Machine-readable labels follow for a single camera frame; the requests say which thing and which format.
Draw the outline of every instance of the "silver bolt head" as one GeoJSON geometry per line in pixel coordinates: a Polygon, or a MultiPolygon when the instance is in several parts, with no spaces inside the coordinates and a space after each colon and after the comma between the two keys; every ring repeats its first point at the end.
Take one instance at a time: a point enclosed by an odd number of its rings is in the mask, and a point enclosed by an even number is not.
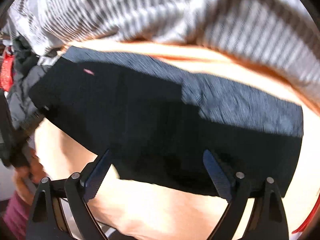
{"type": "Polygon", "coordinates": [[[244,176],[243,172],[238,171],[238,172],[236,173],[236,177],[237,177],[238,179],[243,179],[245,176],[244,176]]]}
{"type": "Polygon", "coordinates": [[[79,172],[75,172],[71,175],[71,178],[73,179],[78,179],[80,177],[80,173],[79,172]]]}
{"type": "Polygon", "coordinates": [[[272,184],[275,182],[275,180],[272,177],[267,177],[267,182],[272,184]]]}
{"type": "Polygon", "coordinates": [[[47,183],[49,181],[49,178],[48,177],[44,177],[41,179],[41,183],[47,183]]]}

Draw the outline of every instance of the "finger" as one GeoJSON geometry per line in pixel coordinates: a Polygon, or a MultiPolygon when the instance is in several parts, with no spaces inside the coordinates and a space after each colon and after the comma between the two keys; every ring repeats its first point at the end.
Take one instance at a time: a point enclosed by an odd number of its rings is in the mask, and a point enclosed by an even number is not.
{"type": "Polygon", "coordinates": [[[14,175],[14,183],[16,185],[16,191],[19,197],[26,202],[27,204],[31,205],[33,202],[33,194],[29,191],[28,187],[24,183],[23,179],[19,176],[17,172],[14,175]]]}
{"type": "Polygon", "coordinates": [[[32,148],[30,148],[30,147],[28,147],[29,149],[29,153],[30,153],[30,155],[32,156],[32,157],[36,157],[36,150],[34,150],[34,149],[32,149],[32,148]]]}
{"type": "Polygon", "coordinates": [[[19,168],[16,168],[16,172],[21,178],[27,178],[30,174],[30,168],[26,166],[19,167],[19,168]]]}
{"type": "Polygon", "coordinates": [[[37,162],[39,162],[39,157],[38,157],[37,155],[34,155],[33,158],[34,158],[37,162]]]}
{"type": "Polygon", "coordinates": [[[32,182],[36,184],[39,184],[41,179],[46,176],[42,164],[36,159],[31,162],[30,171],[32,174],[32,182]]]}

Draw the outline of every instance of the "pink mark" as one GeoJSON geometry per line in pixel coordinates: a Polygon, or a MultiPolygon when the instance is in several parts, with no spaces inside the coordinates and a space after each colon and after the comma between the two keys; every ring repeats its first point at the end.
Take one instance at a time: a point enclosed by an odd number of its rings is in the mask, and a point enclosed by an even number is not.
{"type": "Polygon", "coordinates": [[[84,70],[84,72],[86,72],[86,73],[88,73],[88,74],[90,74],[90,75],[92,75],[92,76],[94,76],[94,73],[91,71],[91,70],[89,70],[89,69],[83,69],[84,70]]]}

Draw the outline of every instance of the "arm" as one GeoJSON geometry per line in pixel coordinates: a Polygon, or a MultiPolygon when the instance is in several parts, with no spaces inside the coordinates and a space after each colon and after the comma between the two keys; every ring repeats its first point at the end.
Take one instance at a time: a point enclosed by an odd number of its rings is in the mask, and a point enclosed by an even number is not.
{"type": "Polygon", "coordinates": [[[32,181],[36,184],[45,177],[43,166],[39,163],[35,151],[32,151],[33,159],[30,168],[17,168],[14,173],[13,181],[16,185],[16,191],[9,201],[4,222],[7,224],[10,231],[15,235],[17,240],[24,240],[26,237],[26,226],[29,217],[30,206],[33,201],[33,195],[29,192],[27,186],[23,182],[32,174],[32,181]]]}

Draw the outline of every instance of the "striped fabric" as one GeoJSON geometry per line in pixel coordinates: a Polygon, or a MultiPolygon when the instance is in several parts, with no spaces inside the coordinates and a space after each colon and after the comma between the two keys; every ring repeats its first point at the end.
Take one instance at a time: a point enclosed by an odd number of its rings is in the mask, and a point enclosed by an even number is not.
{"type": "Polygon", "coordinates": [[[34,51],[77,40],[197,44],[266,64],[320,100],[319,33],[299,0],[16,0],[34,51]]]}

